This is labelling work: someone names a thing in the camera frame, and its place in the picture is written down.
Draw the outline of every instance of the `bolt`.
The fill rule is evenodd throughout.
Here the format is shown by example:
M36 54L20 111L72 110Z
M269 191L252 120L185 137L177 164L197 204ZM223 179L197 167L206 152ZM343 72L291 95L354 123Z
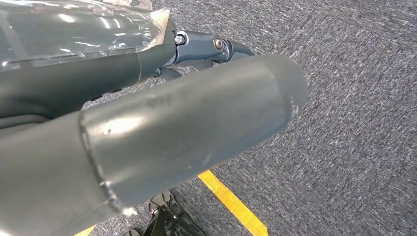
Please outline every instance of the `bolt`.
M221 52L223 50L223 41L216 37L213 40L213 46L216 51Z
M154 208L150 212L151 212L152 215L156 215L156 214L158 214L158 211L159 211L158 208Z
M174 37L174 41L175 41L175 44L181 45L181 44L185 43L185 38L182 35L177 35L177 36Z

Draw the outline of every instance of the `yellow floor line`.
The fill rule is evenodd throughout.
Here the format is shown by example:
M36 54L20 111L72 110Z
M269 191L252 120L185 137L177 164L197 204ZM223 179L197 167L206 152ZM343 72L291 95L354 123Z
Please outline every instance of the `yellow floor line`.
M79 232L78 234L76 234L74 236L88 236L94 228L95 228L95 225L91 226L90 228L88 228L88 229L86 229L82 232Z
M198 178L253 236L268 236L267 227L211 171L199 174Z

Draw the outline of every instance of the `plastic wrap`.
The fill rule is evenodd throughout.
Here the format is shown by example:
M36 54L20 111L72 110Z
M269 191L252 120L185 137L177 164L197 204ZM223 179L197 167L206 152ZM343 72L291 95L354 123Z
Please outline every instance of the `plastic wrap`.
M0 71L144 51L163 42L169 13L91 0L0 0Z

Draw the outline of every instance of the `hex bolt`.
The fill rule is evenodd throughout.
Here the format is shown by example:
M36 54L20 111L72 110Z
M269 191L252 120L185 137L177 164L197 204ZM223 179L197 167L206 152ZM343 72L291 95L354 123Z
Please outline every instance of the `hex bolt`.
M185 43L185 38L184 38L184 36L179 34L179 35L174 37L174 41L175 41L175 44L181 45L181 44Z

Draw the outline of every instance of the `yellow stripe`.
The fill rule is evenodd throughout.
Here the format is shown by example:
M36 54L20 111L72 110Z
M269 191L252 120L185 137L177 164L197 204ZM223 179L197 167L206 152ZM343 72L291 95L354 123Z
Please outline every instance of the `yellow stripe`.
M268 236L267 227L211 171L199 174L198 178L253 236Z
M89 236L89 234L91 233L91 231L95 228L95 225L91 226L90 228L79 232L78 234L76 234L75 236Z

